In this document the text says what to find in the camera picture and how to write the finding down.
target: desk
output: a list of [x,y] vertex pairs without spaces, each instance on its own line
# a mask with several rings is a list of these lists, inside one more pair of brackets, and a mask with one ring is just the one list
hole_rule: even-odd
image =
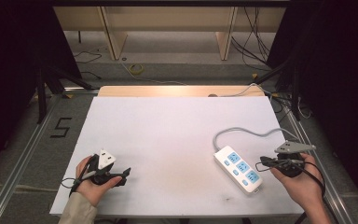
[[[113,171],[131,167],[125,187],[109,190],[99,204],[107,217],[249,217],[300,214],[302,209],[270,172],[257,194],[244,194],[213,160],[213,136],[239,126],[266,133],[278,128],[265,96],[199,97],[216,87],[198,87],[194,97],[133,97],[144,87],[102,88],[103,95],[127,88],[131,97],[95,97],[63,178],[73,177],[79,161],[103,147],[117,157]],[[194,87],[183,87],[184,90]],[[219,93],[231,94],[238,87]],[[274,157],[281,132],[266,138],[247,133],[224,134],[230,145],[255,168],[260,156]],[[69,189],[60,187],[50,213],[59,216]]]

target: beige sleeve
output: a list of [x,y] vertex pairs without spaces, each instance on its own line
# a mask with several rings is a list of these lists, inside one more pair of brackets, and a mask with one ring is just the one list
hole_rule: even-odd
[[83,195],[73,192],[63,209],[59,224],[94,223],[97,208],[92,206]]

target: white power strip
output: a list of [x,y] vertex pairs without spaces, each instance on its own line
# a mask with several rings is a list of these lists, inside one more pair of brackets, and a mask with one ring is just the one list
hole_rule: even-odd
[[214,153],[217,164],[245,193],[257,193],[263,179],[231,147],[224,147]]

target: white tabletop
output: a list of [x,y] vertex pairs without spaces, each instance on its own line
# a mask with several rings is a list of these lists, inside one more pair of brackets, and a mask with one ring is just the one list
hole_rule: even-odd
[[[270,172],[257,194],[244,194],[213,159],[213,137],[231,127],[256,133],[279,128],[269,99],[257,97],[95,97],[66,177],[88,155],[103,148],[117,161],[112,173],[131,168],[126,186],[110,189],[98,205],[111,217],[249,217],[300,214]],[[281,132],[268,137],[225,133],[254,169],[260,156],[276,157]],[[60,215],[69,189],[60,186],[52,215]]]

